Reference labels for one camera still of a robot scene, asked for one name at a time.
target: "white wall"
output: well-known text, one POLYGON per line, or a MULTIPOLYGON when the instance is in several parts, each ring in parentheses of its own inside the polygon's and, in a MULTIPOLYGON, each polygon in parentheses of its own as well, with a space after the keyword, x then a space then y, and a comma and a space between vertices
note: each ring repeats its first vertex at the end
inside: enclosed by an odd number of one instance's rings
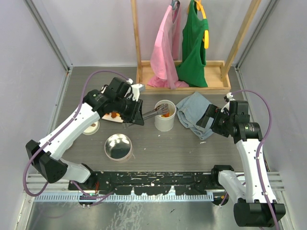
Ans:
POLYGON ((0 1, 0 225, 21 207, 25 144, 47 133, 65 70, 22 0, 0 1))
MULTIPOLYGON (((307 196, 307 1, 280 0, 241 67, 247 89, 270 103, 273 125, 264 145, 280 172, 297 229, 306 229, 307 196)), ((250 96, 253 115, 265 132, 266 108, 250 96)))
MULTIPOLYGON (((74 66, 136 65, 130 0, 34 0, 43 2, 74 66)), ((159 25, 171 0, 138 0, 142 59, 149 60, 159 25)), ((189 0, 181 0, 183 29, 189 0)), ((235 63, 262 16, 263 0, 235 63)), ((209 21, 207 60, 226 60, 250 0, 203 0, 209 21)))

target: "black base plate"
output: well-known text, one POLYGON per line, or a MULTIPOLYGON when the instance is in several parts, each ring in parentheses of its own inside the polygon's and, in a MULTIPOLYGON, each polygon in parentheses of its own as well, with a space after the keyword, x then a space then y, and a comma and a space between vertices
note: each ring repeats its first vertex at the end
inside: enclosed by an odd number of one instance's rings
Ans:
MULTIPOLYGON (((132 188, 136 195, 167 194, 174 186, 176 195, 206 195, 206 190, 216 189, 209 172, 94 172, 99 183, 99 193, 116 192, 117 195, 130 195, 132 188)), ((77 190, 69 184, 69 190, 77 190)))

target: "metal bowl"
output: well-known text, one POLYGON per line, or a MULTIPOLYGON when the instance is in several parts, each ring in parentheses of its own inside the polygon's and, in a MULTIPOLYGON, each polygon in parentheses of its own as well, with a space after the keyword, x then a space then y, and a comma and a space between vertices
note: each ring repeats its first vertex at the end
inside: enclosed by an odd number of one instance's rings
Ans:
POLYGON ((114 161, 123 161, 132 155, 132 143, 124 134, 114 134, 106 140, 106 155, 114 161))

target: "wooden clothes rack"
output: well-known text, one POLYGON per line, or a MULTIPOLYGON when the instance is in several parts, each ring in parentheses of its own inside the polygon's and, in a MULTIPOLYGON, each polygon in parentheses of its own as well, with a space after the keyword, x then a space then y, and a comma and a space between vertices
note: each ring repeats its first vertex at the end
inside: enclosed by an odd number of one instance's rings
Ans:
MULTIPOLYGON (((225 94, 230 92, 231 86, 229 82, 228 71, 248 31, 249 25, 256 14, 260 2, 261 0, 251 1, 226 62, 207 61, 207 65, 205 66, 205 78, 208 87, 187 87, 171 90, 168 88, 156 88, 147 85, 150 78, 154 76, 154 72, 151 69, 150 61, 141 60, 137 5, 136 0, 131 0, 135 47, 138 61, 136 82, 145 85, 146 91, 144 92, 144 94, 192 94, 195 91, 200 92, 202 94, 225 94)), ((175 61, 175 65, 178 65, 180 63, 181 61, 175 61)))

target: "yellow hanger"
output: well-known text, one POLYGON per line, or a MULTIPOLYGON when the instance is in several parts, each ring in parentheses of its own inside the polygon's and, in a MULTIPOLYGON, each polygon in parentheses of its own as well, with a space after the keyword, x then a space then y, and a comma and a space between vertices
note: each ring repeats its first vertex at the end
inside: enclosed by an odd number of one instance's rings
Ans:
MULTIPOLYGON (((205 10, 203 9, 203 6, 201 4, 201 0, 194 0, 194 2, 196 2, 196 9, 198 11, 201 11, 202 17, 204 19, 206 19, 207 18, 206 17, 206 13, 205 13, 205 10)), ((209 31, 208 30, 205 30, 202 40, 203 40, 203 42, 205 44, 205 49, 208 49, 209 48, 209 31)))

